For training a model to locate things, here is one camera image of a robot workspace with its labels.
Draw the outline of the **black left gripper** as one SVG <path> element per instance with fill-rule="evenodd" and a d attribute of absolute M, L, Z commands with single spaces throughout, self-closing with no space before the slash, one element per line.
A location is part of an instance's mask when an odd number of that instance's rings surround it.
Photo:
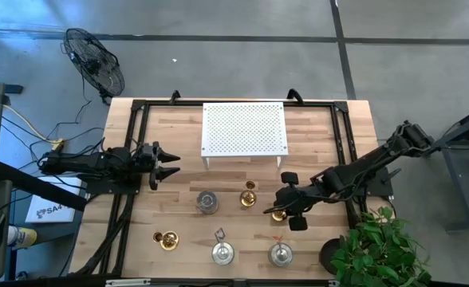
<path fill-rule="evenodd" d="M 158 188 L 158 183 L 167 177 L 180 171 L 179 167 L 161 167 L 160 163 L 170 163 L 180 160 L 180 157 L 160 149 L 156 141 L 152 144 L 144 143 L 140 146 L 132 161 L 132 172 L 137 174 L 148 173 L 149 186 L 153 191 Z"/>

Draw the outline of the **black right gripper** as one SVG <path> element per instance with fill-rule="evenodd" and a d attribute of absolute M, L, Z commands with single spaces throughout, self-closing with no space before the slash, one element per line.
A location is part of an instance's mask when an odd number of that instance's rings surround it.
<path fill-rule="evenodd" d="M 282 172 L 281 181 L 289 186 L 276 192 L 274 207 L 264 210 L 263 213 L 269 214 L 275 221 L 287 221 L 291 231 L 307 230 L 308 223 L 304 213 L 324 199 L 324 183 L 316 182 L 309 186 L 297 187 L 298 174 L 291 171 Z"/>

